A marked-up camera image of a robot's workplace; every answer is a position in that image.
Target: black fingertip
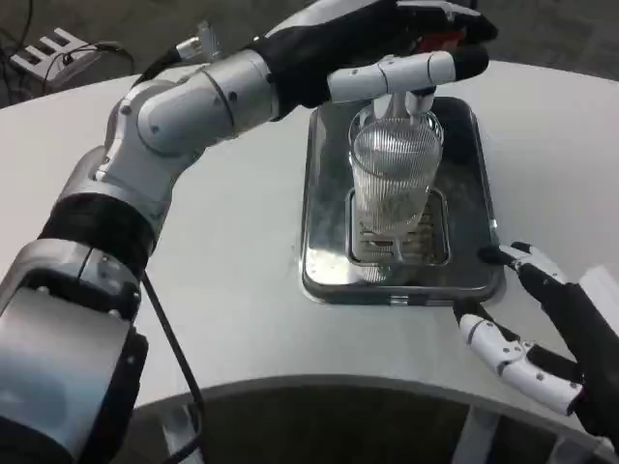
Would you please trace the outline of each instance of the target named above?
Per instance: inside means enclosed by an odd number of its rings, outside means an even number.
[[[413,90],[412,93],[417,97],[425,97],[427,95],[432,95],[436,92],[436,86],[432,85],[431,87],[426,87],[425,89]]]
[[[509,266],[514,260],[512,256],[503,252],[498,246],[484,246],[477,251],[480,261],[494,266]]]
[[[482,44],[493,41],[499,35],[499,30],[484,15],[467,17],[465,21],[465,44]]]
[[[460,319],[466,314],[473,314],[475,316],[479,316],[483,319],[487,319],[488,321],[492,321],[490,315],[486,312],[484,307],[479,304],[476,300],[472,298],[466,298],[464,300],[456,300],[454,301],[454,315],[456,317],[457,323],[460,324]]]
[[[450,53],[454,58],[456,80],[468,79],[487,69],[489,58],[481,45],[460,46]]]
[[[525,253],[531,252],[531,246],[526,244],[525,242],[513,242],[512,248],[519,249],[520,251],[524,251]]]

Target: black cable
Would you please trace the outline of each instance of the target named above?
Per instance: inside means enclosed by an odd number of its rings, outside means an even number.
[[[2,49],[2,46],[0,45],[0,62],[2,64],[2,79],[4,80],[4,83],[7,87],[9,104],[13,104],[13,89],[11,88],[9,76],[7,74],[7,65],[13,67],[11,63],[11,57],[24,48],[26,38],[28,37],[28,33],[30,32],[30,26],[32,25],[32,16],[34,15],[34,11],[35,11],[34,0],[28,0],[28,15],[26,16],[26,22],[23,26],[23,29],[21,30],[21,35],[19,36],[18,40],[8,31],[5,31],[4,29],[0,30],[0,32],[2,32],[4,36],[9,38],[11,41],[15,42],[15,48],[13,49],[11,53],[8,53],[4,49]]]
[[[202,439],[202,429],[203,429],[203,421],[204,421],[204,413],[206,411],[206,405],[204,403],[204,398],[202,398],[202,393],[200,392],[200,387],[197,385],[195,381],[195,377],[193,376],[192,369],[190,368],[190,364],[187,362],[187,358],[185,358],[185,354],[183,353],[183,349],[172,331],[172,327],[170,326],[167,317],[165,316],[165,312],[163,311],[162,304],[159,301],[157,293],[155,292],[155,288],[153,288],[153,284],[151,283],[150,278],[148,278],[148,274],[144,273],[144,278],[142,279],[142,284],[144,285],[144,289],[146,290],[146,295],[148,295],[148,299],[151,301],[151,305],[153,305],[153,309],[157,314],[157,318],[159,319],[160,324],[162,325],[163,333],[167,338],[167,341],[172,348],[172,352],[176,357],[176,361],[181,367],[181,371],[183,372],[183,376],[187,381],[187,385],[190,388],[190,393],[193,398],[193,405],[190,407],[190,412],[193,415],[193,419],[196,422],[196,432],[195,436],[191,440],[189,440],[182,448],[178,449],[173,454],[169,455],[163,462],[163,464],[179,464],[185,458],[189,457],[194,451],[200,448],[201,439]],[[206,459],[206,455],[204,450],[202,451],[202,459]]]
[[[4,81],[4,86],[7,88],[7,100],[9,101],[9,105],[13,104],[13,89],[11,88],[11,81],[9,80],[9,75],[7,74],[7,64],[5,61],[7,60],[7,55],[2,49],[2,43],[0,43],[0,71],[2,72],[2,80]]]
[[[45,73],[43,82],[41,83],[41,97],[43,97],[47,91],[47,78],[49,77],[49,72],[51,71],[51,67],[54,66],[54,63],[56,62],[58,58],[64,57],[65,55],[66,53],[59,53],[56,56],[54,56],[53,59],[51,60],[51,63],[49,63],[49,66],[47,67],[47,72]]]
[[[17,52],[19,52],[26,43],[26,38],[28,37],[28,33],[30,32],[30,26],[32,25],[32,16],[34,14],[34,11],[34,0],[28,0],[28,16],[26,17],[26,23],[23,26],[23,30],[21,31],[21,37],[19,37],[19,43],[17,44],[17,48],[12,53],[12,55],[15,55]]]
[[[142,73],[142,75],[137,79],[136,82],[133,83],[132,87],[135,87],[137,84],[141,84],[147,80],[154,79],[163,71],[167,70],[173,65],[181,63],[183,60],[181,55],[179,54],[176,47],[170,48],[166,53],[160,56],[157,60],[155,60],[146,71]]]

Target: clear ribbed glass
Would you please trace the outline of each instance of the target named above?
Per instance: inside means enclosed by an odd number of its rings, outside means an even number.
[[[441,161],[442,130],[427,113],[410,119],[370,120],[350,153],[357,218],[370,231],[399,237],[422,217]]]

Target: metal tray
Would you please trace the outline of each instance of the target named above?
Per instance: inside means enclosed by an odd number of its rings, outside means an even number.
[[[442,250],[444,259],[403,264],[390,261],[387,254],[375,259],[355,256],[354,240],[363,231],[351,225],[354,190],[347,135],[350,121],[367,104],[324,105],[310,119],[301,254],[308,293],[319,301],[354,305],[489,299],[501,284],[503,270],[481,263],[477,249],[498,243],[496,222],[475,116],[458,99],[437,98],[432,107],[445,142],[427,211],[433,246],[436,252]]]

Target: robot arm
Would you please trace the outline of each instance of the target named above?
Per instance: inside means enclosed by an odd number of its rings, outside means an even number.
[[[482,261],[515,270],[542,304],[576,362],[497,324],[479,303],[460,301],[454,313],[466,343],[503,381],[558,414],[576,414],[592,435],[619,450],[619,286],[607,269],[587,271],[579,283],[541,251],[523,243],[490,246]]]
[[[0,284],[0,461],[97,464],[120,447],[147,352],[133,326],[139,283],[174,184],[206,148],[299,104],[415,90],[486,68],[482,48],[406,56],[431,31],[491,39],[476,12],[341,3],[346,11],[318,2],[177,83],[141,82],[113,109],[104,145],[75,167],[40,237]],[[398,55],[393,65],[375,64],[386,54]]]

